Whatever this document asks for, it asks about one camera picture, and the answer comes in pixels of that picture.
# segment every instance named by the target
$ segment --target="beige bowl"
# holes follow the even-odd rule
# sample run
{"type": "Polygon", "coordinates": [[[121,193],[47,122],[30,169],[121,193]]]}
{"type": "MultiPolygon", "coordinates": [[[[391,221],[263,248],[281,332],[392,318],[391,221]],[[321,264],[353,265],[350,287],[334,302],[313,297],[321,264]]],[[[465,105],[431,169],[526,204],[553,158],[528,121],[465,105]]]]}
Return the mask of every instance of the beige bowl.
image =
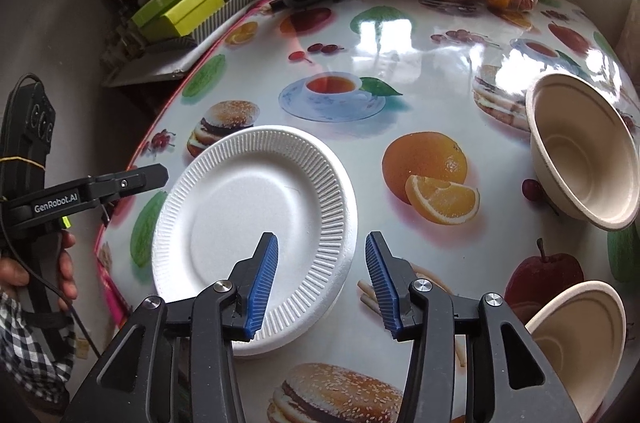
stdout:
{"type": "Polygon", "coordinates": [[[550,72],[527,92],[533,168],[564,213],[606,230],[638,215],[640,162],[620,115],[593,85],[550,72]]]}
{"type": "Polygon", "coordinates": [[[625,310],[618,293],[595,280],[576,284],[543,307],[527,330],[582,421],[588,421],[616,376],[625,346],[625,310]]]}

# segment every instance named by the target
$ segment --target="green box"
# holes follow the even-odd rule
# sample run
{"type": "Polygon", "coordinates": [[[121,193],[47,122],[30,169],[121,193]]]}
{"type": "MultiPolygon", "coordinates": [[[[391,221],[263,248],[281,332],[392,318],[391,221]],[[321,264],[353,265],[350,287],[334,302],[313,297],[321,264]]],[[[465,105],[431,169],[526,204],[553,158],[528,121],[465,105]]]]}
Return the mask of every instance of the green box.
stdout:
{"type": "Polygon", "coordinates": [[[149,22],[141,32],[149,42],[183,37],[223,5],[225,0],[181,0],[164,14],[149,22]]]}
{"type": "Polygon", "coordinates": [[[131,17],[131,20],[141,28],[157,16],[171,9],[178,2],[180,0],[150,0],[131,17]]]}

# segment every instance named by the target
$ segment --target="yellow rubber band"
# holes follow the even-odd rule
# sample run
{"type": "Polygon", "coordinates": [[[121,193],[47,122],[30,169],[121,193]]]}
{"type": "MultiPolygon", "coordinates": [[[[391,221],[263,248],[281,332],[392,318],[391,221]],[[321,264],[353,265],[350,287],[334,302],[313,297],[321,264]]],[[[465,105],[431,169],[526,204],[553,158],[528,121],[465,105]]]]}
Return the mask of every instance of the yellow rubber band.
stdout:
{"type": "Polygon", "coordinates": [[[21,158],[20,156],[11,156],[10,158],[0,158],[0,163],[5,161],[24,161],[25,163],[30,163],[32,165],[35,165],[38,168],[42,168],[42,170],[45,169],[44,165],[41,165],[40,163],[36,163],[35,161],[31,161],[30,159],[27,159],[27,158],[21,158]]]}

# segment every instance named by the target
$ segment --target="checkered sleeve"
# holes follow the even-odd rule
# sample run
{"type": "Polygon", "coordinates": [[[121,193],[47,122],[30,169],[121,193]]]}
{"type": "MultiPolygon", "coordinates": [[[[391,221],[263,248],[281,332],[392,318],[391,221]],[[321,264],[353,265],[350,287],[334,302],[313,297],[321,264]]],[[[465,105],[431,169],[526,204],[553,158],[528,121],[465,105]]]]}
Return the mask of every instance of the checkered sleeve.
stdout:
{"type": "Polygon", "coordinates": [[[60,361],[51,361],[25,323],[20,304],[0,291],[0,367],[27,392],[51,403],[65,395],[76,348],[74,321],[69,315],[66,341],[72,350],[60,361]]]}

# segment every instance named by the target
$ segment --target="silver screw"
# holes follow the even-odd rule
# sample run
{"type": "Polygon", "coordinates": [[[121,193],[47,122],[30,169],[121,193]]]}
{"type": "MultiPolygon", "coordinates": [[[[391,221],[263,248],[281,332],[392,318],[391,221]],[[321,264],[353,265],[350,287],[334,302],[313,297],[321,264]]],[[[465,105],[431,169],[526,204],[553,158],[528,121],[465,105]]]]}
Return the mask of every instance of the silver screw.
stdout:
{"type": "Polygon", "coordinates": [[[431,291],[431,288],[433,288],[433,284],[426,278],[418,278],[417,280],[414,280],[414,288],[416,288],[418,291],[427,292],[431,291]]]}
{"type": "Polygon", "coordinates": [[[487,293],[484,296],[484,301],[494,308],[502,305],[502,297],[497,293],[487,293]]]}
{"type": "Polygon", "coordinates": [[[142,307],[145,309],[156,309],[160,305],[160,302],[162,302],[162,299],[160,297],[151,295],[150,297],[142,300],[142,307]]]}
{"type": "Polygon", "coordinates": [[[213,284],[213,289],[218,293],[226,293],[231,289],[234,285],[231,284],[230,280],[219,280],[215,284],[213,284]]]}

